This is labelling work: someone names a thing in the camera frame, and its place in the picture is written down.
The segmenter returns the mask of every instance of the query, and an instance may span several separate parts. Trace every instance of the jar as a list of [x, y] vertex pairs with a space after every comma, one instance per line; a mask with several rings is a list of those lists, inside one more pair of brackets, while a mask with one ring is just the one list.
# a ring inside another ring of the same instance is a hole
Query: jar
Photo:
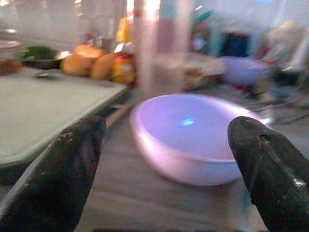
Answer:
[[21, 70], [21, 44], [17, 41], [0, 40], [0, 74]]

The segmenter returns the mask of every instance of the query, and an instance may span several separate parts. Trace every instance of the white bowl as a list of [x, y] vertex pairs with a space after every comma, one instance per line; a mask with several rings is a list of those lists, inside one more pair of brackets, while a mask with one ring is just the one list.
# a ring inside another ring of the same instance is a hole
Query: white bowl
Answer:
[[238, 116], [260, 118], [239, 105], [196, 94], [164, 95], [131, 113], [141, 153], [162, 175], [209, 186], [241, 176], [228, 145], [227, 127]]

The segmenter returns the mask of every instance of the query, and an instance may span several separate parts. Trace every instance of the bread roll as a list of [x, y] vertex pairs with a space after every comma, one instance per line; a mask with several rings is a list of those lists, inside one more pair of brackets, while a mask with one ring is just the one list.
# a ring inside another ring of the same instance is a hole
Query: bread roll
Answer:
[[111, 79], [112, 66], [115, 58], [116, 54], [111, 53], [98, 59], [92, 68], [91, 78], [104, 80]]
[[88, 76], [90, 75], [92, 64], [91, 58], [72, 54], [63, 59], [61, 69], [66, 74]]
[[107, 54], [104, 50], [86, 44], [75, 47], [74, 53], [83, 57], [91, 58], [94, 61]]

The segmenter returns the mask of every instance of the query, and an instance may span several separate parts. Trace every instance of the table surface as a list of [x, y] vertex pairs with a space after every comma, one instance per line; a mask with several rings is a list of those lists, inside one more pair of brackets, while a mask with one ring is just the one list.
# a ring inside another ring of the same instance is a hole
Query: table surface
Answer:
[[[233, 102], [250, 102], [239, 92], [227, 92], [224, 88], [196, 93]], [[91, 232], [95, 228], [266, 230], [242, 179], [221, 186], [194, 187], [175, 183], [153, 171], [133, 140], [128, 117], [129, 113], [109, 130], [96, 178], [75, 232]], [[286, 126], [273, 124], [272, 128], [287, 136], [303, 154], [309, 155], [309, 118]], [[1, 187], [0, 198], [9, 189]]]

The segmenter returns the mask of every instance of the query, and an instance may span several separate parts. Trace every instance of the cutting board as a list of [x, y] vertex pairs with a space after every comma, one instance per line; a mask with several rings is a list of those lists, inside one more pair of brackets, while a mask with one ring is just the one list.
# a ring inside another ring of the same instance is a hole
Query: cutting board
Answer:
[[0, 76], [0, 169], [34, 160], [64, 128], [128, 93], [122, 84], [38, 72]]

